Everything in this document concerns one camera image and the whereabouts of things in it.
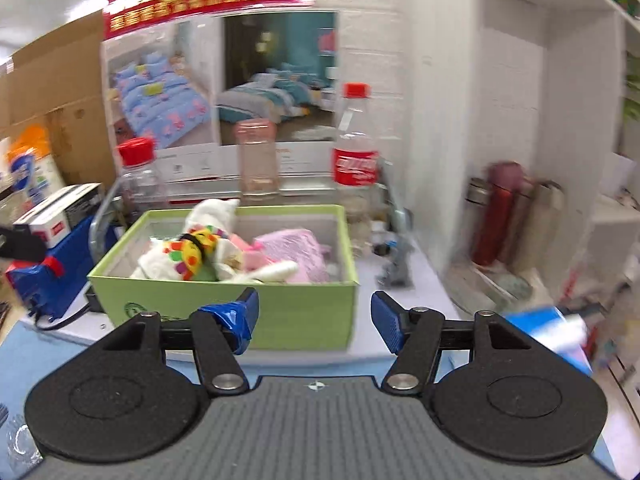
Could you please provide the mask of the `pink white socks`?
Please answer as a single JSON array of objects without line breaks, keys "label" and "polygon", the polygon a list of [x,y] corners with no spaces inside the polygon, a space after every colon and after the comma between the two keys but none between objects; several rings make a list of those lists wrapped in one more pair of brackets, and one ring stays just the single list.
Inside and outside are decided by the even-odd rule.
[{"label": "pink white socks", "polygon": [[218,281],[229,283],[284,283],[298,271],[291,260],[274,260],[261,244],[248,244],[232,234],[221,237],[215,249],[214,268]]}]

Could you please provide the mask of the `pink wet wipes pack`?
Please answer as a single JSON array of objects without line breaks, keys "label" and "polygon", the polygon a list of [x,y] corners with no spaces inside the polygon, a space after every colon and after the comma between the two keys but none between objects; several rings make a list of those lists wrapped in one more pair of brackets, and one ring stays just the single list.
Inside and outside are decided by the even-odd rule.
[{"label": "pink wet wipes pack", "polygon": [[321,244],[307,229],[287,229],[254,238],[254,245],[271,261],[293,261],[297,270],[286,284],[321,284],[329,281]]}]

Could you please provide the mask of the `white red small carton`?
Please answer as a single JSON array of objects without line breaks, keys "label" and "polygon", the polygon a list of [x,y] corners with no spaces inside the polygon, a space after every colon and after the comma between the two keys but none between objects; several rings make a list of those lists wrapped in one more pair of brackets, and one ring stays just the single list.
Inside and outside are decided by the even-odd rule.
[{"label": "white red small carton", "polygon": [[66,186],[15,220],[14,230],[38,236],[53,248],[98,210],[103,196],[101,183]]}]

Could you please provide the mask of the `blue power supply box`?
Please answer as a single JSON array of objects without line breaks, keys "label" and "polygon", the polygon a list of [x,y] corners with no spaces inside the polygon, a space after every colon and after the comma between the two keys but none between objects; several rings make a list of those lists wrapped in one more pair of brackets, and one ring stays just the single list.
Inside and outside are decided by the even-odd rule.
[{"label": "blue power supply box", "polygon": [[12,262],[6,278],[29,315],[62,318],[96,265],[89,247],[93,218],[82,220],[42,263]]}]

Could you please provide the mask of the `grey metal clamp stand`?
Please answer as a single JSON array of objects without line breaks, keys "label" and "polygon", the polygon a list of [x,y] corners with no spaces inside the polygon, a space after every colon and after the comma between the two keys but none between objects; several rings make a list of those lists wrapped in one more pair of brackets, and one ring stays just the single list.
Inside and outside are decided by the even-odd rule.
[{"label": "grey metal clamp stand", "polygon": [[384,157],[378,159],[378,186],[382,188],[384,204],[388,209],[388,225],[395,234],[396,242],[390,250],[390,260],[384,264],[378,276],[378,286],[382,289],[411,287],[411,214],[401,198],[394,165]]}]

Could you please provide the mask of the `green cardboard box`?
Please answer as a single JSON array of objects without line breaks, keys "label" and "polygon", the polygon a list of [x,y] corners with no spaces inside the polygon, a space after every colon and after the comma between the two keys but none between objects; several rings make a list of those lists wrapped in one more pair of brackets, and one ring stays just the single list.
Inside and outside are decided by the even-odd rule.
[{"label": "green cardboard box", "polygon": [[[157,312],[165,321],[184,320],[206,304],[239,296],[240,284],[210,278],[190,282],[135,280],[134,260],[152,237],[176,235],[185,209],[151,210],[119,239],[88,274],[99,302],[115,326],[140,312]],[[358,276],[340,205],[242,207],[238,228],[253,236],[278,226],[304,226],[332,247],[341,277],[328,284],[257,285],[259,318],[252,350],[333,351],[347,348],[357,307]]]}]

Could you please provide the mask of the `blue table mat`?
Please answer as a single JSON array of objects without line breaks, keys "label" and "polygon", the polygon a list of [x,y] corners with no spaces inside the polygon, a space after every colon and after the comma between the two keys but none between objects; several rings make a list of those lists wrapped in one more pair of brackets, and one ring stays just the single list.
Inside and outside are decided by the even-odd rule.
[{"label": "blue table mat", "polygon": [[[9,332],[1,345],[1,403],[9,412],[8,420],[1,427],[1,477],[16,479],[21,475],[23,463],[11,466],[8,454],[8,435],[12,422],[24,414],[24,403],[30,389],[41,378],[77,356],[85,347],[82,344],[52,337],[48,333],[36,333],[22,323]],[[273,365],[243,366],[251,384],[260,375],[292,375],[306,377],[373,376],[381,380],[392,364],[392,357],[364,360],[347,360],[331,363],[322,356],[317,363],[303,360],[295,366],[291,360],[295,352],[277,355]]]}]

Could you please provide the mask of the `red thermos bottle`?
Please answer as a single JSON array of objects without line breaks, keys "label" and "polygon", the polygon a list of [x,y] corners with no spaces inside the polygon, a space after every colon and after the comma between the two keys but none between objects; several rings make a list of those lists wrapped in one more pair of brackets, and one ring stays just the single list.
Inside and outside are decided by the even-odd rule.
[{"label": "red thermos bottle", "polygon": [[492,266],[500,254],[524,169],[518,162],[496,162],[487,175],[489,202],[472,252],[472,263],[477,266]]}]

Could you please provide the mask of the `red lid clear jar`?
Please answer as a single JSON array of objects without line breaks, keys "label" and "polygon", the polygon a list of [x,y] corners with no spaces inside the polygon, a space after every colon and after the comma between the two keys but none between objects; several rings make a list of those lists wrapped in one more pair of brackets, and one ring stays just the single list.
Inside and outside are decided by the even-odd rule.
[{"label": "red lid clear jar", "polygon": [[117,151],[122,161],[120,188],[130,223],[149,210],[166,209],[166,185],[157,168],[154,141],[140,136],[122,142]]}]

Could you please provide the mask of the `blue tissue pack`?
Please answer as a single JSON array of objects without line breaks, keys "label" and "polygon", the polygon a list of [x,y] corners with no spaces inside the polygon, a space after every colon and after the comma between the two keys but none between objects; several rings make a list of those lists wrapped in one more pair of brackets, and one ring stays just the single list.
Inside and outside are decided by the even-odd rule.
[{"label": "blue tissue pack", "polygon": [[528,336],[570,362],[586,375],[592,368],[582,346],[587,342],[588,328],[578,314],[564,315],[556,307],[510,313],[506,319]]}]

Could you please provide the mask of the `beige thermos bottle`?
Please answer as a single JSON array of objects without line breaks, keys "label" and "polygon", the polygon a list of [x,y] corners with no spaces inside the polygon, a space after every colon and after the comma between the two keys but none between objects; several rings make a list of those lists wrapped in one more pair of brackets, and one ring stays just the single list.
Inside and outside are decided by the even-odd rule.
[{"label": "beige thermos bottle", "polygon": [[537,182],[512,263],[515,274],[523,274],[541,265],[555,237],[564,203],[564,191],[556,182]]}]

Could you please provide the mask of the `cardboard backing panel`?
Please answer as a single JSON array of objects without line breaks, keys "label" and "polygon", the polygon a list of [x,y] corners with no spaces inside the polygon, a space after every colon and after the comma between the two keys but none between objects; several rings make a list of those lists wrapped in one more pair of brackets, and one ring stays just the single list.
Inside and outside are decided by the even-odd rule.
[{"label": "cardboard backing panel", "polygon": [[1,135],[31,125],[49,133],[52,155],[68,184],[113,184],[116,169],[103,103],[101,12],[49,32],[12,55],[1,72]]}]

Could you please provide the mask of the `cola bottle red label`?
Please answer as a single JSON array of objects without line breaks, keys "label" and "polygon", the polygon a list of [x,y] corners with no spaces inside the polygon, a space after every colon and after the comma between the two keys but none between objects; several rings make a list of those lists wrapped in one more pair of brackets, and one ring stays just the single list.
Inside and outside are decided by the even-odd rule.
[{"label": "cola bottle red label", "polygon": [[343,109],[332,151],[332,176],[345,209],[348,235],[356,257],[369,248],[373,196],[378,182],[378,149],[369,113],[370,87],[346,82]]}]

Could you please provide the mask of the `pink glass jar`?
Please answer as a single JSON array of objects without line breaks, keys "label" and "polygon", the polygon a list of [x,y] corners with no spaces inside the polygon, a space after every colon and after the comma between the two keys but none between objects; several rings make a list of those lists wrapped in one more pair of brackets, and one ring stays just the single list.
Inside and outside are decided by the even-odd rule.
[{"label": "pink glass jar", "polygon": [[267,197],[280,191],[276,125],[268,119],[247,119],[234,127],[238,144],[241,191]]}]

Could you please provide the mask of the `clear textured glass jug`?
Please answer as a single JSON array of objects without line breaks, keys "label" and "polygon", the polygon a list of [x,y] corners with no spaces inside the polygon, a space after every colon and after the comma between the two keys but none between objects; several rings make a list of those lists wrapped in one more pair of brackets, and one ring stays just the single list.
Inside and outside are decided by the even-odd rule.
[{"label": "clear textured glass jug", "polygon": [[6,430],[6,458],[15,478],[20,478],[42,462],[32,433],[21,414],[11,415],[1,404],[1,428]]}]

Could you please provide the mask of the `bedroom poster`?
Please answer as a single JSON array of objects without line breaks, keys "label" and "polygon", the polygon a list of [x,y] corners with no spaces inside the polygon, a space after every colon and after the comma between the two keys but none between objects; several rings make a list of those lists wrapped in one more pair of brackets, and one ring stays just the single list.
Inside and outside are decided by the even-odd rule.
[{"label": "bedroom poster", "polygon": [[295,10],[195,15],[107,39],[113,146],[154,143],[169,182],[239,172],[241,122],[274,132],[282,174],[326,174],[335,139],[337,16]]}]

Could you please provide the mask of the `white shelf unit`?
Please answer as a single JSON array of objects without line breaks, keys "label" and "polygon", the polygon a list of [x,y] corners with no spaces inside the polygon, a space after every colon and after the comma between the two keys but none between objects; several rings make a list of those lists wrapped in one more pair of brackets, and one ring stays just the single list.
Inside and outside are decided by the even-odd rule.
[{"label": "white shelf unit", "polygon": [[514,160],[564,191],[537,271],[553,297],[584,252],[614,150],[630,19],[611,0],[478,0],[468,167]]}]

